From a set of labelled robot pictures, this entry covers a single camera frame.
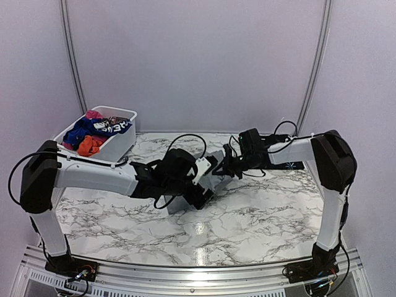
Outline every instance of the white plastic bin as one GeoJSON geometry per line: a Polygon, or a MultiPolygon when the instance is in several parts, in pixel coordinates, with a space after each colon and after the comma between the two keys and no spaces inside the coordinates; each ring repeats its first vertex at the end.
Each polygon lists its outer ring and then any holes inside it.
{"type": "MultiPolygon", "coordinates": [[[[103,161],[110,161],[110,162],[117,162],[129,149],[132,147],[136,142],[136,125],[135,125],[135,118],[137,116],[136,111],[132,110],[124,110],[122,108],[115,108],[110,106],[97,106],[92,108],[104,118],[110,118],[112,116],[119,116],[120,118],[127,118],[131,120],[132,127],[128,129],[124,134],[116,134],[111,136],[103,145],[100,146],[100,151],[94,154],[91,158],[103,160],[103,161]]],[[[75,155],[78,155],[76,151],[68,150],[62,145],[63,136],[66,134],[68,130],[71,130],[74,126],[72,123],[69,127],[59,133],[58,136],[54,138],[54,140],[58,143],[58,147],[62,150],[67,150],[75,155]]]]}

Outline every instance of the white marble surface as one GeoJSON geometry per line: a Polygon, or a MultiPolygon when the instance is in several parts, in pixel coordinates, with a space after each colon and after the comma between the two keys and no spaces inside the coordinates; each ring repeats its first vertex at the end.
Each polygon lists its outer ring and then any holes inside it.
{"type": "MultiPolygon", "coordinates": [[[[141,134],[128,153],[148,162],[161,158],[179,134],[141,134]]],[[[226,134],[200,134],[208,152],[226,134]]],[[[202,150],[200,140],[175,147],[202,150]]],[[[250,171],[259,175],[259,171],[250,171]]],[[[153,199],[131,199],[87,189],[66,189],[56,213],[72,252],[121,262],[158,265],[241,265],[311,254],[319,232],[322,199],[306,170],[266,171],[264,178],[235,178],[202,210],[168,215],[153,199]]]]}

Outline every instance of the blue cloth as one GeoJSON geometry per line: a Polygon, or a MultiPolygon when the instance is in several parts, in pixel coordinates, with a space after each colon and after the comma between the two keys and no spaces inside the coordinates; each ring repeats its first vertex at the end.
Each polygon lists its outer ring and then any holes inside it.
{"type": "Polygon", "coordinates": [[[100,135],[111,137],[118,133],[125,133],[132,126],[130,121],[121,121],[120,123],[113,124],[111,126],[97,129],[94,124],[102,122],[103,119],[87,119],[82,118],[78,120],[73,129],[66,132],[63,137],[63,141],[67,144],[71,144],[73,148],[78,149],[80,143],[84,140],[87,135],[100,135]]]}

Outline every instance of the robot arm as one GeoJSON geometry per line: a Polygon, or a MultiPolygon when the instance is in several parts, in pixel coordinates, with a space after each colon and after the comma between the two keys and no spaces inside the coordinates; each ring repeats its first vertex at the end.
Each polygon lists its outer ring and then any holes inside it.
{"type": "Polygon", "coordinates": [[[240,133],[242,154],[233,157],[230,145],[224,145],[225,158],[214,174],[228,174],[242,178],[247,169],[266,164],[281,164],[314,160],[324,193],[322,223],[317,242],[312,249],[312,260],[286,267],[290,282],[310,280],[318,274],[338,272],[335,256],[340,250],[340,231],[348,215],[348,190],[352,184],[357,163],[346,141],[337,131],[328,131],[312,137],[291,138],[288,142],[276,142],[271,135],[262,140],[257,129],[240,133]]]}
{"type": "Polygon", "coordinates": [[[201,209],[213,196],[210,189],[199,184],[208,173],[242,177],[242,172],[265,162],[279,164],[315,160],[324,187],[324,211],[317,243],[312,250],[309,275],[290,278],[291,282],[312,279],[319,272],[333,269],[340,249],[339,232],[345,223],[347,203],[345,189],[353,182],[356,161],[347,143],[336,131],[314,137],[293,139],[289,143],[268,145],[256,129],[239,135],[242,155],[232,156],[224,145],[225,156],[219,164],[215,158],[195,159],[181,149],[169,150],[162,160],[148,164],[127,162],[114,164],[72,157],[59,152],[53,141],[45,142],[24,167],[20,204],[30,214],[33,227],[46,245],[47,269],[63,274],[80,272],[81,263],[71,256],[51,205],[54,187],[83,187],[117,192],[133,198],[154,198],[163,195],[183,196],[189,204],[201,209]]]}

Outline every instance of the gray fabric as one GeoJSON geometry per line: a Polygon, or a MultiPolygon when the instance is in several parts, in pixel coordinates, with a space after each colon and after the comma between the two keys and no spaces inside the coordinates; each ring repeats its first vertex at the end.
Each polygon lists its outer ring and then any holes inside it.
{"type": "MultiPolygon", "coordinates": [[[[224,154],[222,150],[217,150],[216,152],[213,153],[206,153],[205,157],[207,156],[214,156],[219,163],[223,161],[224,158],[224,154]]],[[[222,189],[224,189],[225,186],[231,182],[231,180],[232,180],[231,176],[227,176],[227,175],[219,176],[219,175],[212,175],[212,173],[209,173],[201,177],[199,184],[204,189],[210,189],[214,193],[214,197],[216,197],[217,193],[219,193],[222,189]]],[[[171,198],[172,198],[171,196],[165,196],[165,203],[167,203],[171,198]]],[[[168,209],[168,213],[172,214],[175,212],[179,212],[181,210],[194,209],[194,206],[189,205],[183,196],[178,196],[174,198],[174,200],[169,206],[167,206],[167,209],[168,209]]]]}

